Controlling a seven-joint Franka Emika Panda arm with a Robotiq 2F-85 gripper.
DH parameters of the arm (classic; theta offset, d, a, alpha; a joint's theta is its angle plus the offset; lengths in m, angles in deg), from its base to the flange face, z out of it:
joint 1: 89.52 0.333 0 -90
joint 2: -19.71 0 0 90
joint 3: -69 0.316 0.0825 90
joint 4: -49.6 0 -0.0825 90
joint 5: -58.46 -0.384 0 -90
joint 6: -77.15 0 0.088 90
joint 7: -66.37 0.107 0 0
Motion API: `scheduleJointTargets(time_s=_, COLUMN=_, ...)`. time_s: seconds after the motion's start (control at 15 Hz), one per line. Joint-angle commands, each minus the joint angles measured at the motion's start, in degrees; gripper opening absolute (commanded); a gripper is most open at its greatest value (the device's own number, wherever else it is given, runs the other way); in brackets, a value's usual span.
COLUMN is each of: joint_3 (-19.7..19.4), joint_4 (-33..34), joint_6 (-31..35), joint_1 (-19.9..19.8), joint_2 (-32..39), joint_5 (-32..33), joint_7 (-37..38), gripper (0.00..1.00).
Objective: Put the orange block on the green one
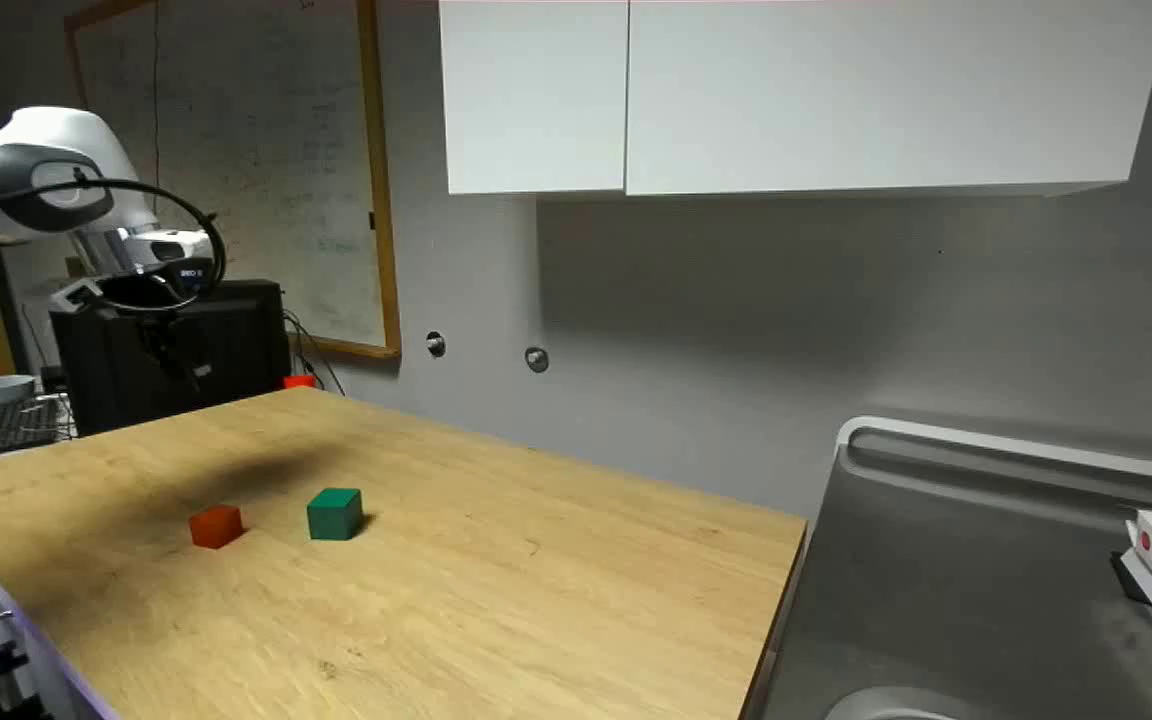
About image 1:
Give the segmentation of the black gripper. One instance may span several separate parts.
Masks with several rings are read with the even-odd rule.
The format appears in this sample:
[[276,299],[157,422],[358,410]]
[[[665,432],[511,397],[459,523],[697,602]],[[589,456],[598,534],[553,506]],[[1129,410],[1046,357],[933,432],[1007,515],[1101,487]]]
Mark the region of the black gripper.
[[101,295],[120,312],[178,312],[218,286],[219,272],[214,260],[178,260],[137,277],[101,278]]

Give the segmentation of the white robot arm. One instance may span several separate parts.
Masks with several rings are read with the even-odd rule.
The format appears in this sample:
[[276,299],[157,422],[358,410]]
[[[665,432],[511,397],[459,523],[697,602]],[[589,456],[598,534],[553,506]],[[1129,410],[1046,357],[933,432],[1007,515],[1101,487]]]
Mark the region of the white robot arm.
[[137,177],[105,117],[28,103],[0,124],[0,246],[77,237],[93,272],[54,291],[58,312],[167,314],[228,277],[218,221]]

